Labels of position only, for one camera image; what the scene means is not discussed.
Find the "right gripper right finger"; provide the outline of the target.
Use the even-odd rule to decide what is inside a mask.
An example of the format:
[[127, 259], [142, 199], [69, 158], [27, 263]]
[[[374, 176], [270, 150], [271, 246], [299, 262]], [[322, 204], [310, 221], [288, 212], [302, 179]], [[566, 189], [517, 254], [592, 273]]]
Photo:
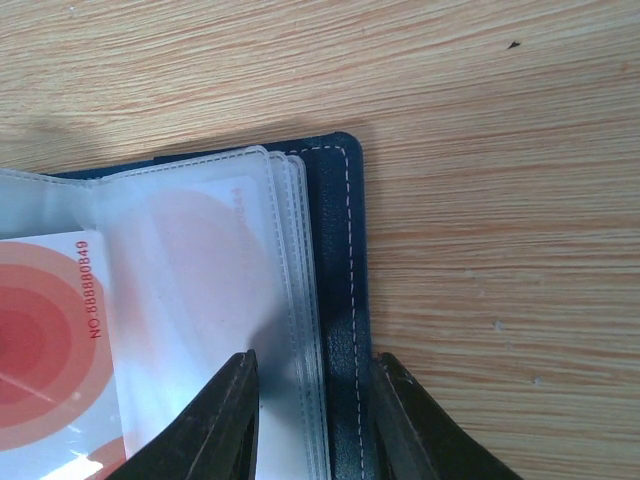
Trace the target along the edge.
[[520, 480], [471, 438], [391, 353], [371, 362], [377, 479]]

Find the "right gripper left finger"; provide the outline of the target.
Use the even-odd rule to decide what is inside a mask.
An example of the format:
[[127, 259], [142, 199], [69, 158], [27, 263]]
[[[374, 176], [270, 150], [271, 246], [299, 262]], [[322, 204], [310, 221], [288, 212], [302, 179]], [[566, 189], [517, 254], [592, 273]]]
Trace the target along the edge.
[[259, 431], [256, 353], [232, 355], [180, 415], [109, 478], [254, 479]]

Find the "red circle card front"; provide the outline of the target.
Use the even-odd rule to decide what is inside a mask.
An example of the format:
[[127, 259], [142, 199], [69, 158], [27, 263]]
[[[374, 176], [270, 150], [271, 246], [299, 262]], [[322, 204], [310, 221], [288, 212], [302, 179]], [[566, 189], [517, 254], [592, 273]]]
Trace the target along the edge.
[[1, 243], [1, 476], [105, 479], [125, 461], [99, 233]]

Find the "red circle card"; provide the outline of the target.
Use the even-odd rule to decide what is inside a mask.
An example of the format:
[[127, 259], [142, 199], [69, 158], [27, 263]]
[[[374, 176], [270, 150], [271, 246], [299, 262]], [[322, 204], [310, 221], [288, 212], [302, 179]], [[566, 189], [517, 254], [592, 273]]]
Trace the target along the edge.
[[277, 305], [255, 182], [247, 176], [152, 195], [148, 209], [201, 366], [244, 351]]
[[105, 479], [125, 461], [99, 233], [1, 243], [1, 476]]

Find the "dark blue card holder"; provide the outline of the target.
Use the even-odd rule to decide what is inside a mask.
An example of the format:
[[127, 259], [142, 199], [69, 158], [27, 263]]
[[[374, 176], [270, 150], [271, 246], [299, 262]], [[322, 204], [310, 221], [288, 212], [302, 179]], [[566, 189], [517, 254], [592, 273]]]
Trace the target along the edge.
[[[186, 315], [148, 200], [164, 190], [240, 176], [256, 184], [277, 305], [248, 349], [210, 368], [197, 363], [178, 333]], [[345, 133], [54, 175], [6, 169], [1, 243], [100, 234], [124, 463], [168, 427], [232, 355], [252, 349], [259, 378], [254, 479], [369, 479], [363, 187], [362, 150]]]

